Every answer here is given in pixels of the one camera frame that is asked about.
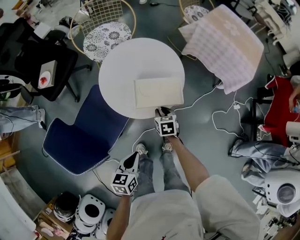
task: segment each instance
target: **gray floor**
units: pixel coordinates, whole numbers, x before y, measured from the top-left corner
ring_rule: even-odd
[[[181,22],[179,8],[165,5],[150,7],[148,4],[139,5],[137,1],[129,1],[137,17],[135,38],[154,38],[168,44],[166,35],[171,33]],[[210,9],[208,1],[204,3],[204,6]],[[264,42],[265,52],[267,53],[266,37],[266,33],[263,31],[259,34],[259,38]],[[183,48],[184,40],[179,32],[172,34],[171,38],[181,49]],[[270,54],[267,54],[267,57],[273,68],[277,70],[277,64],[282,62],[282,54],[270,43],[269,46]],[[90,62],[89,59],[81,54],[77,65]],[[202,94],[211,91],[216,79],[199,61],[192,61],[184,57],[182,63],[186,73],[184,99],[185,106],[188,106]],[[243,102],[250,96],[255,97],[257,87],[266,84],[266,75],[268,73],[273,73],[273,70],[263,55],[254,80],[238,90],[236,99]],[[43,97],[35,98],[34,104],[46,110],[47,125],[56,117],[67,124],[74,122],[92,85],[98,83],[98,67],[94,64],[91,72],[81,71],[72,75],[69,82],[74,87],[74,90],[80,93],[81,100],[79,103],[73,101],[67,90],[64,90],[55,102],[49,102]],[[251,192],[253,187],[240,179],[240,172],[246,159],[236,159],[227,156],[228,149],[236,137],[215,130],[211,120],[211,114],[214,111],[227,110],[232,101],[233,93],[225,95],[223,90],[215,90],[212,94],[198,101],[193,108],[178,111],[180,137],[186,147],[203,162],[211,175],[219,174],[226,177],[253,207],[252,200],[255,197]],[[249,105],[242,107],[241,115],[247,114],[248,109]],[[235,131],[238,134],[241,133],[238,114],[233,109],[227,115],[221,113],[216,115],[215,122],[220,128],[226,128],[228,131]],[[129,154],[133,142],[144,130],[152,127],[154,127],[153,119],[130,120],[124,134],[112,150],[111,158],[121,159]],[[37,124],[22,130],[19,141],[21,154],[17,157],[17,165],[27,182],[45,202],[62,191],[68,190],[74,194],[92,193],[103,200],[106,205],[111,207],[117,206],[119,198],[108,192],[97,180],[93,172],[88,172],[81,176],[73,176],[57,165],[50,157],[44,157],[41,151],[44,137],[45,131],[38,128]],[[155,131],[147,132],[141,140],[146,143],[150,157],[154,159],[154,185],[155,189],[160,191],[163,189],[163,175],[158,160],[161,144],[158,143],[161,143],[162,140]],[[180,173],[183,173],[176,158],[175,162],[179,167]],[[97,168],[102,181],[108,186],[111,173],[115,171],[116,166],[117,163],[111,161]]]

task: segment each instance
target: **wire chair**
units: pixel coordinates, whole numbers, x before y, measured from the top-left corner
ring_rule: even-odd
[[[214,4],[212,3],[211,0],[209,0],[209,1],[210,1],[210,4],[211,4],[212,8],[214,9],[214,8],[215,8]],[[182,26],[183,26],[184,24],[186,24],[186,23],[187,23],[187,24],[190,24],[190,22],[188,22],[188,20],[187,20],[186,17],[185,17],[185,12],[184,12],[185,9],[186,9],[187,7],[189,7],[189,6],[201,6],[201,4],[200,4],[200,0],[179,0],[179,6],[180,6],[181,17],[183,18],[183,20],[182,20],[181,24],[180,24],[176,29],[182,27]],[[169,38],[168,36],[167,36],[167,39],[168,39],[169,42],[172,44],[172,46],[173,46],[178,52],[181,53],[181,50],[179,50],[178,47],[175,46],[175,44],[170,40],[170,38]],[[187,56],[187,57],[190,58],[190,59],[192,59],[192,60],[194,60],[194,61],[197,60],[197,58],[193,58],[193,57],[190,57],[190,56]]]
[[[126,6],[130,9],[133,16],[133,30],[131,36],[133,37],[136,28],[136,16],[132,7],[124,0],[90,0],[82,5],[79,11],[75,14],[70,25],[70,38],[75,48],[83,53],[73,39],[72,28],[74,21],[80,26],[84,37],[104,23],[110,22],[124,22],[127,20],[127,12],[123,14],[123,7]]]

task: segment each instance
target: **black office chair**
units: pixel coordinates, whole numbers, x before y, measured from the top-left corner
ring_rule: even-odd
[[[37,91],[30,93],[32,98],[42,95],[49,101],[54,101],[66,86],[78,102],[79,97],[75,95],[68,79],[76,71],[85,68],[91,71],[91,66],[74,68],[77,58],[77,52],[39,38],[24,19],[16,20],[9,26],[9,31],[0,36],[0,75],[15,76],[25,83],[31,83]],[[57,61],[54,86],[39,89],[41,66],[52,60]],[[29,103],[32,98],[27,97],[25,100]]]

